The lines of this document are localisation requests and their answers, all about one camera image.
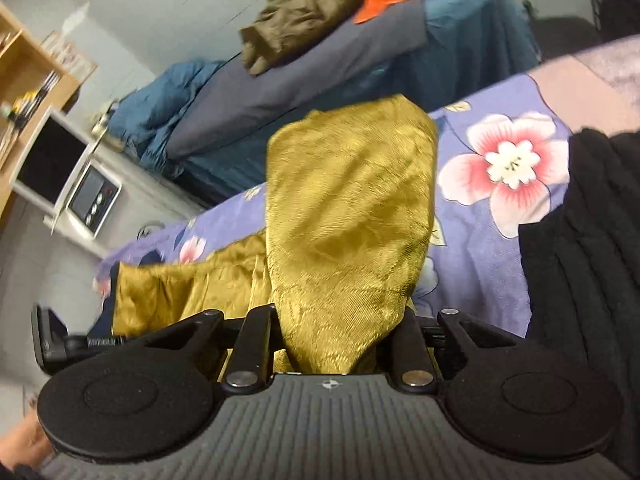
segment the white flower center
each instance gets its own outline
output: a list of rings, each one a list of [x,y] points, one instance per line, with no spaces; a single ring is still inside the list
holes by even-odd
[[[533,167],[540,162],[540,156],[533,152],[533,145],[528,140],[519,142],[505,141],[498,144],[498,153],[489,152],[484,156],[491,166],[486,172],[492,182],[504,182],[511,189],[518,189],[520,184],[528,184],[536,179]]]

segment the yellow satin cloth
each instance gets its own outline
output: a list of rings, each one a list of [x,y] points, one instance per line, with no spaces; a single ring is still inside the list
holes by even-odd
[[[362,369],[420,274],[436,140],[433,121],[403,96],[285,126],[268,149],[266,246],[260,233],[199,264],[121,264],[114,333],[158,330],[205,308],[242,317],[273,301],[296,370]]]

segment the human hand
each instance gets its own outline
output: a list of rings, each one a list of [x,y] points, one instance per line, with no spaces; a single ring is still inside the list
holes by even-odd
[[[37,470],[51,453],[53,449],[35,411],[0,437],[0,462],[9,471],[18,464]]]

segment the metal screw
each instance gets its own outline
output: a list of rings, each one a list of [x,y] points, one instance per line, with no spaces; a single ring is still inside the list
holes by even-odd
[[[236,388],[242,388],[257,383],[258,376],[254,372],[233,372],[226,376],[226,382]]]
[[[402,382],[409,386],[426,386],[433,382],[433,374],[426,370],[411,370],[402,374]]]

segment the brown jacket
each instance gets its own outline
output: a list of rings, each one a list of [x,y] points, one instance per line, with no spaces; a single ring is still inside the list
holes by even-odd
[[[242,62],[258,75],[300,56],[351,16],[363,0],[268,0],[240,30]]]

